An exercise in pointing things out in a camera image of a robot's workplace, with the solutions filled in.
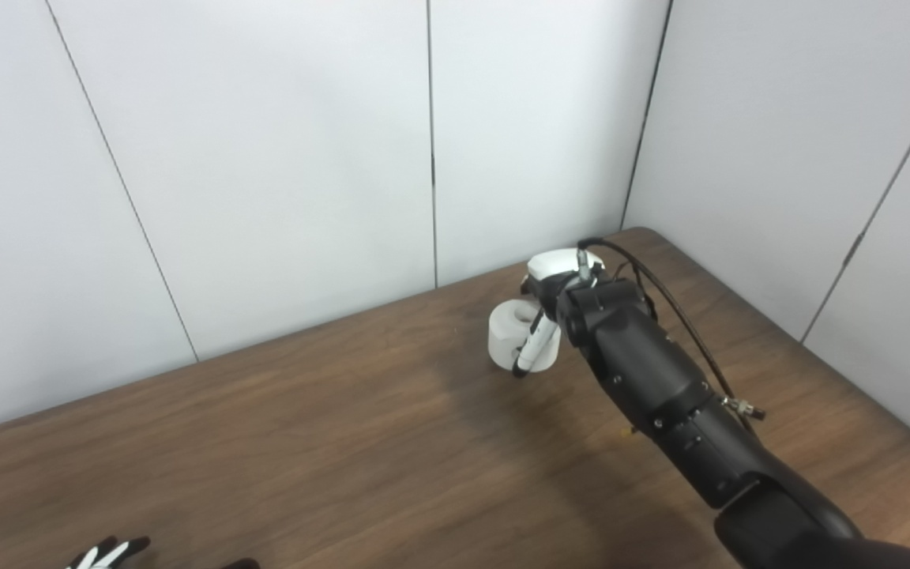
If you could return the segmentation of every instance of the cable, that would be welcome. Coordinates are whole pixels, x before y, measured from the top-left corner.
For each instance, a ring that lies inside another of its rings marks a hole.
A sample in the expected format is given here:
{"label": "cable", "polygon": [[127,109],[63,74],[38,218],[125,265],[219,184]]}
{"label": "cable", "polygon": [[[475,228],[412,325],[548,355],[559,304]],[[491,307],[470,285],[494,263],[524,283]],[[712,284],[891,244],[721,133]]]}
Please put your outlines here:
{"label": "cable", "polygon": [[613,273],[613,282],[616,282],[616,281],[617,281],[617,278],[620,277],[620,271],[621,271],[621,270],[624,270],[624,267],[625,267],[625,266],[628,266],[629,264],[631,264],[631,262],[622,262],[622,263],[620,263],[620,266],[618,266],[618,267],[617,267],[617,270]]}
{"label": "cable", "polygon": [[556,292],[553,292],[553,298],[554,298],[554,299],[559,299],[559,298],[560,298],[560,292],[566,291],[566,290],[567,290],[567,285],[569,285],[571,281],[574,281],[576,276],[577,276],[577,275],[575,275],[575,274],[570,274],[570,275],[567,275],[567,277],[564,278],[563,281],[560,281],[560,284],[557,284]]}
{"label": "cable", "polygon": [[[665,302],[669,303],[669,306],[672,307],[673,312],[676,313],[676,316],[679,317],[679,321],[682,322],[683,327],[686,328],[686,332],[689,333],[690,338],[694,340],[694,344],[697,345],[698,351],[701,352],[701,356],[704,356],[705,361],[708,363],[708,367],[711,368],[712,374],[715,375],[715,379],[718,379],[718,385],[721,386],[722,391],[727,397],[735,399],[736,396],[732,392],[732,386],[729,386],[728,379],[725,378],[725,375],[722,372],[722,368],[719,367],[718,361],[715,361],[715,356],[712,356],[711,350],[708,350],[708,346],[705,345],[701,335],[698,334],[697,329],[694,328],[693,322],[690,321],[690,318],[686,316],[686,312],[683,312],[683,308],[679,306],[679,303],[676,302],[676,298],[669,292],[668,288],[665,288],[665,284],[662,284],[662,281],[658,277],[655,277],[655,274],[648,269],[648,267],[640,260],[632,255],[629,251],[622,248],[616,243],[607,241],[599,237],[593,237],[591,239],[582,239],[578,241],[578,249],[588,249],[592,245],[600,245],[620,253],[624,256],[628,262],[631,262],[631,265],[634,267],[635,280],[638,285],[640,285],[640,273],[645,274],[648,278],[648,281],[651,281],[651,284],[655,285],[655,288],[658,289],[658,292],[665,298]],[[750,424],[750,421],[743,415],[737,414],[739,422],[743,424],[743,428],[748,430],[751,435],[756,436],[754,431],[754,426]]]}

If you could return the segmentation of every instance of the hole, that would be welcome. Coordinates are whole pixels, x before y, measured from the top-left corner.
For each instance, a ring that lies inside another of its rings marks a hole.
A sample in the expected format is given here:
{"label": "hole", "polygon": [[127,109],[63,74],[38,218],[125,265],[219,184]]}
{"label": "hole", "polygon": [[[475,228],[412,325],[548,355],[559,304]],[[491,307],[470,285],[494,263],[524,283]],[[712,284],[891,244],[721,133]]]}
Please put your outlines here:
{"label": "hole", "polygon": [[531,305],[519,305],[515,307],[514,314],[515,320],[524,324],[532,324],[532,321],[536,319],[536,315],[539,314],[539,310]]}

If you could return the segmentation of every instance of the wall seam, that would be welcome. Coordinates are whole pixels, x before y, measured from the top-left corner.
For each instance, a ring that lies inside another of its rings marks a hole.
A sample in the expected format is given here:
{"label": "wall seam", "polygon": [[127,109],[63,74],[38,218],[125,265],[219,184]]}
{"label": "wall seam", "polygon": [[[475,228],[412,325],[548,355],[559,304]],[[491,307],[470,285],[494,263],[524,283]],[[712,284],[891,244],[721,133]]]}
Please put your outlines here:
{"label": "wall seam", "polygon": [[898,176],[901,175],[901,171],[904,170],[904,166],[910,158],[910,144],[904,152],[904,155],[901,157],[901,161],[898,163],[897,168],[894,170],[894,174],[891,175],[891,179],[887,183],[887,187],[884,188],[884,191],[880,195],[880,199],[877,200],[877,205],[873,208],[873,212],[870,213],[869,219],[866,220],[866,223],[863,225],[863,230],[859,232],[856,236],[855,241],[852,242],[852,248],[849,249],[848,255],[845,255],[844,262],[841,263],[841,268],[838,269],[837,275],[834,277],[834,281],[831,282],[830,288],[827,288],[827,294],[824,295],[824,299],[820,301],[820,306],[817,307],[817,312],[813,314],[813,318],[810,320],[809,326],[806,327],[806,331],[803,332],[803,337],[799,339],[801,345],[805,345],[806,338],[809,337],[810,332],[813,331],[813,326],[817,323],[817,320],[820,318],[820,313],[823,312],[824,307],[827,306],[827,302],[830,300],[831,295],[834,294],[834,289],[837,288],[838,282],[841,282],[841,277],[844,275],[844,271],[848,268],[848,264],[852,262],[853,257],[855,257],[856,250],[859,249],[859,246],[862,245],[864,238],[866,238],[867,231],[870,230],[870,226],[873,224],[873,220],[877,217],[877,213],[880,213],[880,208],[884,205],[884,202],[887,201],[889,192],[891,188],[894,187],[894,184],[897,183]]}
{"label": "wall seam", "polygon": [[431,125],[431,227],[434,233],[434,288],[438,281],[438,177],[434,161],[434,44],[431,37],[431,0],[427,4],[427,109]]}
{"label": "wall seam", "polygon": [[198,352],[196,352],[195,344],[192,342],[191,335],[188,333],[188,327],[185,326],[185,319],[181,316],[181,310],[178,307],[178,303],[174,300],[174,294],[171,292],[171,286],[167,283],[167,275],[164,274],[164,270],[160,266],[160,260],[156,258],[156,252],[152,248],[152,242],[149,241],[149,235],[145,230],[145,226],[142,224],[142,219],[138,209],[136,208],[136,202],[133,201],[131,193],[129,192],[129,185],[126,184],[126,178],[122,175],[122,169],[118,166],[118,161],[115,159],[115,152],[111,150],[111,142],[107,140],[107,134],[104,133],[104,127],[101,126],[100,118],[97,116],[97,109],[93,107],[93,101],[90,100],[90,93],[86,90],[86,84],[83,83],[83,76],[80,75],[79,68],[76,66],[76,60],[73,58],[72,51],[69,49],[69,44],[66,42],[66,37],[62,33],[62,26],[58,23],[58,18],[55,16],[54,8],[51,8],[50,0],[44,0],[44,5],[47,7],[47,12],[51,15],[51,22],[55,25],[55,31],[58,33],[58,39],[62,42],[62,47],[65,48],[66,57],[69,58],[69,64],[73,68],[73,73],[76,74],[76,80],[79,82],[80,90],[83,91],[83,98],[86,100],[87,107],[90,108],[90,115],[93,116],[93,122],[97,125],[97,132],[100,133],[101,140],[104,141],[104,148],[107,150],[107,155],[111,158],[111,165],[115,167],[115,173],[118,175],[118,180],[122,184],[122,189],[126,192],[126,199],[129,199],[129,206],[133,210],[134,216],[136,216],[136,223],[140,227],[142,233],[142,239],[145,241],[145,245],[149,249],[149,255],[152,256],[152,262],[156,266],[156,272],[160,275],[160,280],[164,284],[164,288],[167,291],[167,297],[171,300],[171,306],[174,307],[174,313],[177,314],[178,323],[181,324],[181,331],[185,333],[185,339],[188,340],[188,347],[192,350],[192,357],[195,361],[199,361]]}
{"label": "wall seam", "polygon": [[624,220],[627,219],[627,206],[631,202],[631,191],[634,190],[634,176],[638,171],[638,158],[641,156],[641,143],[644,141],[645,126],[648,125],[648,112],[651,109],[651,97],[655,92],[655,80],[658,79],[658,66],[662,62],[662,50],[665,48],[665,33],[669,29],[669,16],[672,15],[672,0],[665,10],[665,19],[662,22],[662,36],[658,40],[658,54],[655,55],[655,69],[651,73],[651,83],[648,85],[648,99],[645,101],[644,118],[641,119],[641,132],[638,135],[638,145],[634,149],[634,161],[631,163],[631,176],[627,181],[627,197],[624,198],[624,210],[620,213],[620,231],[624,230]]}

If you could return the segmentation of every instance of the glove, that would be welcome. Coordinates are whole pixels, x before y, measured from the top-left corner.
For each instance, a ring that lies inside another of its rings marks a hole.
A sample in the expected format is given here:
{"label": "glove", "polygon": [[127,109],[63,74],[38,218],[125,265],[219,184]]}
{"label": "glove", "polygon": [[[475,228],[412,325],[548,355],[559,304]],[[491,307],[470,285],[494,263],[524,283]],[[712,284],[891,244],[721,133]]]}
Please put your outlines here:
{"label": "glove", "polygon": [[[145,550],[149,546],[149,537],[124,541],[119,544],[115,536],[101,541],[86,553],[76,555],[76,559],[66,569],[116,569],[122,562]],[[262,569],[254,559],[239,559],[221,569]]]}

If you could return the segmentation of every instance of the wood grain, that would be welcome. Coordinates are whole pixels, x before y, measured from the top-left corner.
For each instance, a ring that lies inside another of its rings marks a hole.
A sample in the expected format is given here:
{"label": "wood grain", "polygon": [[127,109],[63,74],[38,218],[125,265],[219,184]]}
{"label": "wood grain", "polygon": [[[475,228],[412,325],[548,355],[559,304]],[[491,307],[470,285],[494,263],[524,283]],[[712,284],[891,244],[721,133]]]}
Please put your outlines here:
{"label": "wood grain", "polygon": [[[769,410],[770,449],[867,536],[910,546],[910,430],[657,234],[614,241]],[[490,362],[487,316],[523,273],[0,425],[0,568],[62,568],[112,533],[151,536],[137,566],[155,569],[734,567],[570,347],[526,381]]]}

